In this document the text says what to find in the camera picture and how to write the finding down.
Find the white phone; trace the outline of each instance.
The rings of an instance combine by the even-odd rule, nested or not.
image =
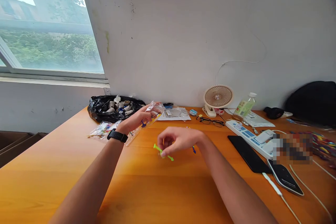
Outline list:
[[[285,166],[281,164],[275,165],[271,159],[267,160],[267,164],[270,167],[275,180],[281,187],[296,195],[304,195],[303,191]]]

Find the eyeglasses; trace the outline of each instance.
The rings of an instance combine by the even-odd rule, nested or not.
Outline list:
[[[224,122],[223,121],[219,121],[219,120],[210,120],[209,118],[206,117],[201,117],[200,122],[204,123],[204,124],[211,124],[211,122],[214,123],[215,126],[217,127],[223,127],[224,126]]]

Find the green plastic piece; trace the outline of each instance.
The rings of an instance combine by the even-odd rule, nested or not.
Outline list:
[[[157,149],[157,150],[160,152],[160,154],[162,153],[162,150],[160,149],[160,147],[157,146],[155,143],[154,143],[154,147],[153,147],[153,148],[154,148],[154,149]],[[171,161],[174,161],[174,159],[173,159],[171,156],[168,155],[167,157],[169,157]]]

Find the forearm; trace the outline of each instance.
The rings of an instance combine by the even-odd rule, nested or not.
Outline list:
[[[277,223],[271,212],[210,139],[197,146],[234,223]]]
[[[71,189],[50,223],[94,223],[124,144],[113,138]]]

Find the watch strap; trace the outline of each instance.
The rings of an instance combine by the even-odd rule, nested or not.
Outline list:
[[[126,143],[128,136],[120,133],[120,132],[116,132],[116,129],[111,130],[111,132],[109,133],[109,135],[107,136],[107,139],[109,140],[110,138],[114,138],[116,140],[119,140],[120,142]]]

